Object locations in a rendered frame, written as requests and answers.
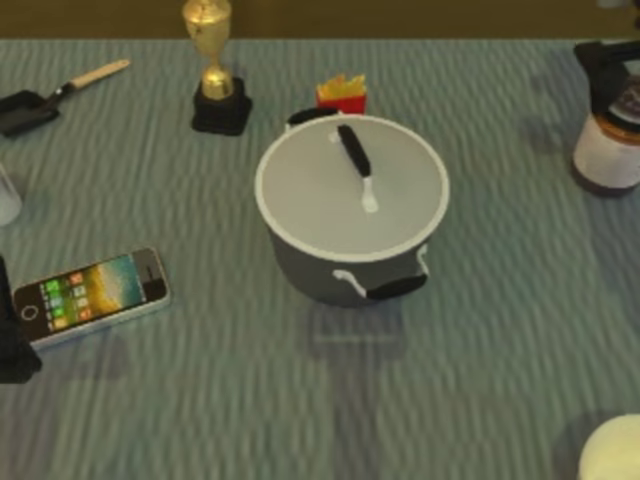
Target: gray wooden tabletop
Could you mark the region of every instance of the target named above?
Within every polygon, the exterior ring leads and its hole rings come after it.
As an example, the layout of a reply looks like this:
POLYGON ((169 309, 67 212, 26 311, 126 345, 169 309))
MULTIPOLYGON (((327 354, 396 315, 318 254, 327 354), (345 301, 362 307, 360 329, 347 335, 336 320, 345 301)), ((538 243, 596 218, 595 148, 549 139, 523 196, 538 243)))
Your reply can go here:
POLYGON ((0 387, 7 480, 574 480, 599 422, 640 411, 640 194, 567 174, 587 112, 568 41, 236 41, 246 134, 192 132, 187 41, 2 41, 0 96, 132 67, 0 141, 25 193, 14 284, 158 249, 170 308, 43 355, 0 387), (315 84, 365 73, 368 113, 442 156, 427 288, 333 310, 282 277, 253 199, 315 84))

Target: smartphone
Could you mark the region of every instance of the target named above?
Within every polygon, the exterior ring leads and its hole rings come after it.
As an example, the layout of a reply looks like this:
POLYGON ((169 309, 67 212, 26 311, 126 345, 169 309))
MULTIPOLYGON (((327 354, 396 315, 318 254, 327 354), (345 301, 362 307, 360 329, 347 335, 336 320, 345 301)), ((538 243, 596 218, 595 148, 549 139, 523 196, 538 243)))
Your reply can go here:
POLYGON ((37 349, 152 312, 169 301, 164 269, 151 248, 30 283, 13 293, 21 328, 37 349))

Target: trophy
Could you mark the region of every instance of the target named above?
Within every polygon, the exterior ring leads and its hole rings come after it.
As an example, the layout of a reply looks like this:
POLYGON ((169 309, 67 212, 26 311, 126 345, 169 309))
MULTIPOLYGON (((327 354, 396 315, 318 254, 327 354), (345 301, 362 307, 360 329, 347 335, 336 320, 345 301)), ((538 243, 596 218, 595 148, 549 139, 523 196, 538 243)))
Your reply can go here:
POLYGON ((194 96, 191 126, 198 132, 241 135, 253 102, 244 81, 220 65, 231 30, 231 5, 228 0, 188 0, 182 16, 196 48, 210 59, 194 96))

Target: gray pot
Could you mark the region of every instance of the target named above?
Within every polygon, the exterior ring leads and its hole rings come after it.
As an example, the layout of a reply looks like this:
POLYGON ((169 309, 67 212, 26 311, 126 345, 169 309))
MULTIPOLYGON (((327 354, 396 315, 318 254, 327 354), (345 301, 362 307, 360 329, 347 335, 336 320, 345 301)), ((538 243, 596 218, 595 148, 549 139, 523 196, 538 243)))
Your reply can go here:
POLYGON ((278 264, 305 295, 360 307, 427 283, 427 242, 447 210, 449 180, 406 128, 301 112, 262 157, 255 188, 278 264))

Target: brown background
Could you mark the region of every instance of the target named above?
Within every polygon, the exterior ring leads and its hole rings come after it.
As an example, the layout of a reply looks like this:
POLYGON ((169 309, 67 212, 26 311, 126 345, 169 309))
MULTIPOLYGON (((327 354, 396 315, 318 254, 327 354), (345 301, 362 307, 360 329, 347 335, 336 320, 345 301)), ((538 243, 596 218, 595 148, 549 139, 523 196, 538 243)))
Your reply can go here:
MULTIPOLYGON (((185 37, 181 0, 1 0, 4 38, 185 37)), ((614 38, 631 8, 596 0, 232 0, 235 37, 614 38)))

